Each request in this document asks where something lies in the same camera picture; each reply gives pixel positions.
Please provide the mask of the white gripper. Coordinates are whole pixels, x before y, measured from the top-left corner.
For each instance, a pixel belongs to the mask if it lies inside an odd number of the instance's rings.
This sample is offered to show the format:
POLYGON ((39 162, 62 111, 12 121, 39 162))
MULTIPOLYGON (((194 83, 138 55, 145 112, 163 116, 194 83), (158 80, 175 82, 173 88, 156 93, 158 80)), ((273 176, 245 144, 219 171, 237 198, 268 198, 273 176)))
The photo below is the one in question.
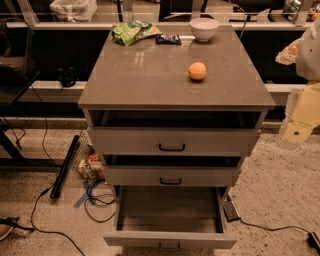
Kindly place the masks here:
MULTIPOLYGON (((296 39, 275 58, 283 65, 295 64, 301 39, 296 39)), ((293 89, 287 99, 285 119, 279 129, 277 145, 293 150, 300 147, 320 125, 320 83, 309 82, 301 90, 293 89)))

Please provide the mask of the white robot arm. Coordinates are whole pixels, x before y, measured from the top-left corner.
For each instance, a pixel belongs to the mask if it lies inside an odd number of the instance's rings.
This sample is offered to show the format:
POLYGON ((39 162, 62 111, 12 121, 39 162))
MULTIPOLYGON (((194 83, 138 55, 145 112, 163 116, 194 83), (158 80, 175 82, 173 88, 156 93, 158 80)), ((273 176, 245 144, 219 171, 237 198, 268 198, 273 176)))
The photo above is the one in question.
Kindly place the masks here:
POLYGON ((320 125, 320 18, 316 18, 303 35, 277 56, 280 64, 296 65, 298 76, 307 80, 301 89, 293 89, 287 99, 285 119, 277 144, 295 149, 320 125))

